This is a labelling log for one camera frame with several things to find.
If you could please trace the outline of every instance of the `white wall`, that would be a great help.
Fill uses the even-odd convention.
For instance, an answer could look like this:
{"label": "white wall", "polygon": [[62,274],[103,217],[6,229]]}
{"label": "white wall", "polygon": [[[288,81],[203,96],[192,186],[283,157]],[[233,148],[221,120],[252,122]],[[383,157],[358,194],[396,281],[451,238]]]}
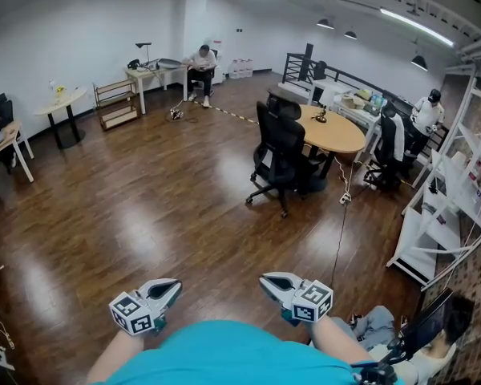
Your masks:
{"label": "white wall", "polygon": [[[93,107],[92,84],[125,78],[132,59],[145,61],[134,43],[153,42],[150,56],[172,57],[172,27],[179,0],[40,0],[0,19],[0,93],[28,136],[49,126],[36,108],[53,98],[48,82],[87,87],[75,114]],[[64,111],[56,120],[66,118]]]}
{"label": "white wall", "polygon": [[[211,34],[224,41],[226,66],[234,58],[251,58],[255,69],[282,73],[286,53],[304,53],[306,43],[312,43],[313,59],[412,102],[442,86],[444,69],[455,60],[451,49],[419,44],[429,68],[422,71],[410,63],[416,50],[414,34],[368,14],[337,10],[329,16],[335,17],[336,28],[328,30],[316,26],[321,15],[285,0],[208,0]],[[344,37],[349,29],[358,40]]]}
{"label": "white wall", "polygon": [[[254,60],[255,69],[281,73],[287,52],[302,53],[312,43],[314,59],[410,101],[441,87],[449,51],[425,46],[426,73],[410,64],[413,36],[402,28],[339,6],[336,30],[317,27],[320,17],[288,0],[37,0],[0,18],[0,93],[14,101],[15,116],[32,136],[49,125],[34,112],[53,97],[50,79],[70,89],[87,87],[88,95],[73,107],[78,114],[94,105],[93,83],[123,79],[130,60],[145,60],[145,50],[134,43],[153,42],[152,59],[180,59],[190,54],[182,40],[193,30],[193,50],[203,36],[223,40],[224,72],[232,59],[244,58]],[[351,27],[358,41],[343,37]],[[64,112],[55,117],[66,118]]]}

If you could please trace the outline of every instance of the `wooden floor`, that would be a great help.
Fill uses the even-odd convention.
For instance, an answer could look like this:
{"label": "wooden floor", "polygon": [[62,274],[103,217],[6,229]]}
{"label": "wooden floor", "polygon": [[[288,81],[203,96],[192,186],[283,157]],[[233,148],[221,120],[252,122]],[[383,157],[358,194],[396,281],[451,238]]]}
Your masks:
{"label": "wooden floor", "polygon": [[[212,103],[256,119],[256,101],[279,78],[229,80]],[[256,197],[248,207],[258,126],[192,103],[182,108],[197,122],[168,122],[180,97],[180,89],[151,93],[146,116],[105,133],[96,115],[83,117],[85,140],[63,152],[50,134],[32,141],[33,184],[21,167],[8,176],[0,165],[0,311],[16,344],[9,355],[18,381],[82,383],[117,331],[109,301],[153,278],[179,278],[184,292],[151,346],[223,318],[305,339],[281,320],[257,277],[291,271],[329,285],[343,215],[338,166],[325,192],[289,196],[285,220],[275,199]],[[352,157],[342,160],[348,173]],[[362,189],[355,172],[351,193]],[[349,206],[331,315],[378,304],[396,318],[414,313],[418,286],[385,267],[407,198],[403,187],[398,195],[369,188]]]}

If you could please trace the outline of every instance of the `person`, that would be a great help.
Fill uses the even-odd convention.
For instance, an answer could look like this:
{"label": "person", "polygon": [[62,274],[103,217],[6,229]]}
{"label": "person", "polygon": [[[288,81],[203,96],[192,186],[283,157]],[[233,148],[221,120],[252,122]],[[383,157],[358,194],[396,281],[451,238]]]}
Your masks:
{"label": "person", "polygon": [[[429,378],[439,373],[451,361],[456,341],[471,324],[474,303],[461,294],[454,294],[440,333],[428,346],[417,351],[409,361],[393,365],[406,385],[427,385]],[[340,318],[333,321],[356,338],[371,357],[379,361],[388,354],[386,345],[395,338],[394,316],[384,306],[376,306],[365,317],[351,317],[351,326]]]}
{"label": "person", "polygon": [[426,147],[427,141],[438,126],[443,124],[445,111],[440,99],[442,94],[435,88],[429,97],[422,97],[413,107],[411,112],[411,126],[409,136],[406,138],[405,149],[413,159]]}
{"label": "person", "polygon": [[[0,107],[0,131],[12,122],[12,115]],[[6,166],[8,173],[10,173],[12,168],[16,167],[16,152],[14,152],[12,145],[0,151],[0,161]]]}
{"label": "person", "polygon": [[197,53],[189,59],[184,59],[182,63],[190,66],[187,73],[188,101],[194,101],[196,98],[192,81],[203,81],[203,107],[210,107],[212,72],[217,67],[216,55],[207,44],[204,44]]}
{"label": "person", "polygon": [[188,326],[149,351],[143,351],[144,337],[120,331],[91,368],[87,383],[251,385],[324,379],[356,385],[350,364],[372,361],[369,353],[327,316],[308,328],[317,349],[233,321]]}

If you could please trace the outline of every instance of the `white shelving unit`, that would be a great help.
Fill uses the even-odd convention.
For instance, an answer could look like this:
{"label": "white shelving unit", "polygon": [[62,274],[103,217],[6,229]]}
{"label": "white shelving unit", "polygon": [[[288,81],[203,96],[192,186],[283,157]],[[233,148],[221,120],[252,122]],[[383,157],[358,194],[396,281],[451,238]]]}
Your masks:
{"label": "white shelving unit", "polygon": [[[462,124],[471,98],[476,96],[481,99],[481,91],[475,88],[475,84],[476,79],[472,78],[446,143],[441,152],[432,151],[428,164],[421,172],[422,175],[430,167],[424,184],[402,211],[404,222],[398,245],[394,256],[386,264],[405,271],[422,285],[422,290],[448,275],[481,244],[480,234],[470,245],[466,245],[460,236],[459,226],[459,214],[465,213],[474,227],[481,228],[479,186],[469,177],[477,161],[481,160],[481,138]],[[471,151],[469,163],[463,168],[447,156],[453,142],[458,140],[465,140]],[[433,181],[444,184],[441,189],[445,189],[445,193],[439,189],[433,193],[430,190]],[[414,207],[420,200],[422,209],[419,213]],[[451,255],[451,263],[438,272],[438,256],[446,254]]]}

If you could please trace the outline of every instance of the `ceiling light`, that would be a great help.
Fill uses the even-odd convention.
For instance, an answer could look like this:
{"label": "ceiling light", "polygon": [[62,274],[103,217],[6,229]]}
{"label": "ceiling light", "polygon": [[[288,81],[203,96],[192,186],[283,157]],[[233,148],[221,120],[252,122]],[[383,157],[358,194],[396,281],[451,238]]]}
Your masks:
{"label": "ceiling light", "polygon": [[356,36],[356,34],[353,31],[348,31],[344,35],[346,37],[349,37],[350,39],[358,40],[358,37]]}
{"label": "ceiling light", "polygon": [[426,60],[421,55],[416,55],[411,63],[418,68],[422,68],[424,71],[427,71]]}
{"label": "ceiling light", "polygon": [[417,22],[414,22],[413,20],[410,20],[409,18],[403,17],[399,14],[392,13],[391,11],[385,10],[385,9],[380,9],[380,11],[392,18],[396,18],[397,20],[400,20],[402,22],[405,22],[406,24],[409,24],[410,26],[413,26],[415,28],[418,28],[419,30],[422,30],[429,35],[432,35],[433,37],[436,37],[438,40],[440,40],[442,43],[447,44],[449,47],[454,46],[454,42],[452,42],[450,39],[443,37],[441,34],[437,33],[436,31],[433,31],[432,29],[428,29],[426,26],[423,26],[422,24],[419,24]]}
{"label": "ceiling light", "polygon": [[325,29],[333,29],[333,27],[329,24],[329,21],[326,18],[319,20],[317,23],[319,27],[324,27]]}

